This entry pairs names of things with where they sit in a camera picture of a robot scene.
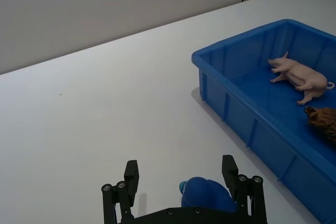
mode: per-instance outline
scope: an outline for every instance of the pig leg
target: pig leg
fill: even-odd
[[[313,87],[312,84],[306,82],[305,84],[301,86],[296,86],[295,89],[302,91],[302,90],[312,89],[312,87]]]
[[[270,82],[275,83],[277,81],[284,81],[284,80],[287,80],[287,78],[283,73],[281,73],[277,78],[270,80]]]
[[[282,65],[278,68],[272,68],[271,71],[273,73],[279,73],[279,72],[285,72],[291,69],[291,66],[286,66],[286,65]]]
[[[313,94],[311,92],[305,91],[304,94],[304,98],[301,101],[297,101],[298,105],[304,105],[305,103],[310,102],[313,98]]]

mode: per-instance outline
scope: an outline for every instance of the blue object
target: blue object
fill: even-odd
[[[336,223],[336,150],[307,125],[303,94],[276,74],[267,59],[297,60],[336,82],[336,37],[284,19],[196,51],[202,99],[322,223]],[[327,90],[309,106],[336,108]]]
[[[201,177],[194,177],[180,183],[182,207],[204,207],[235,212],[236,203],[228,191],[219,183]]]

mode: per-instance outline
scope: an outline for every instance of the bolt head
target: bolt head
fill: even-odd
[[[173,215],[174,214],[174,210],[173,209],[168,209],[167,210],[167,214],[168,215]]]
[[[108,191],[108,190],[110,190],[110,188],[111,188],[111,186],[106,185],[106,186],[104,186],[103,190],[104,190],[104,191]]]
[[[240,175],[240,176],[239,176],[239,180],[240,180],[240,181],[245,181],[245,180],[246,180],[246,176],[244,176],[244,175]]]
[[[119,188],[123,188],[125,186],[125,182],[120,182],[120,183],[118,183],[118,187]]]
[[[261,182],[261,178],[260,178],[260,177],[254,177],[253,180],[254,180],[255,182]]]
[[[202,212],[202,211],[201,211],[200,208],[198,208],[198,207],[195,208],[195,213],[200,214],[201,212]]]

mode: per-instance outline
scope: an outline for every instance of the blue ball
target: blue ball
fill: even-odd
[[[182,207],[203,207],[226,212],[235,212],[236,203],[228,191],[219,183],[194,177],[180,183]]]

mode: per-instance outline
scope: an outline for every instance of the gray wall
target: gray wall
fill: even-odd
[[[0,0],[0,73],[240,0]]]

